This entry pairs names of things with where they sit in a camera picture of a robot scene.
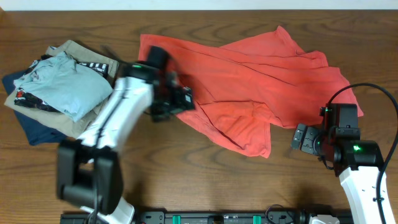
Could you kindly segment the red orange t-shirt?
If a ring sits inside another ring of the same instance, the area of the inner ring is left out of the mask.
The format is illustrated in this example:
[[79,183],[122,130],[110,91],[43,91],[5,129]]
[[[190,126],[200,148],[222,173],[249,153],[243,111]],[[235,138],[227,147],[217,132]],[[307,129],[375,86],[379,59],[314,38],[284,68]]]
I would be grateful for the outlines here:
[[139,58],[152,46],[192,89],[195,109],[178,118],[215,144],[249,157],[269,157],[271,126],[319,124],[328,100],[355,103],[340,69],[324,53],[305,52],[282,27],[221,47],[143,34]]

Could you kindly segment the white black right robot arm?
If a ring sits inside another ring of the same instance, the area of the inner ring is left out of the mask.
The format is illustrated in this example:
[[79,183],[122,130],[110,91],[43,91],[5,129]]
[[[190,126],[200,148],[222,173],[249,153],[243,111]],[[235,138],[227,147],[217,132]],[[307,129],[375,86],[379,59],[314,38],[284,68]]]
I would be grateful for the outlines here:
[[361,139],[356,104],[331,103],[320,109],[322,126],[298,124],[291,147],[317,156],[339,178],[354,223],[395,223],[386,188],[385,164],[379,145]]

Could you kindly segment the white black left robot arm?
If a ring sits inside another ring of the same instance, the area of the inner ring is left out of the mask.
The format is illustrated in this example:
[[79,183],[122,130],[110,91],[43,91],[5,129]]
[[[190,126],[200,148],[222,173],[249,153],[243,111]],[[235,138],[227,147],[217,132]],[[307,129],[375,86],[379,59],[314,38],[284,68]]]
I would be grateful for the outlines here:
[[136,210],[123,197],[121,148],[145,112],[159,122],[195,108],[192,90],[167,71],[169,59],[152,46],[144,60],[129,63],[95,121],[76,140],[59,144],[57,197],[82,209],[61,215],[60,223],[135,222]]

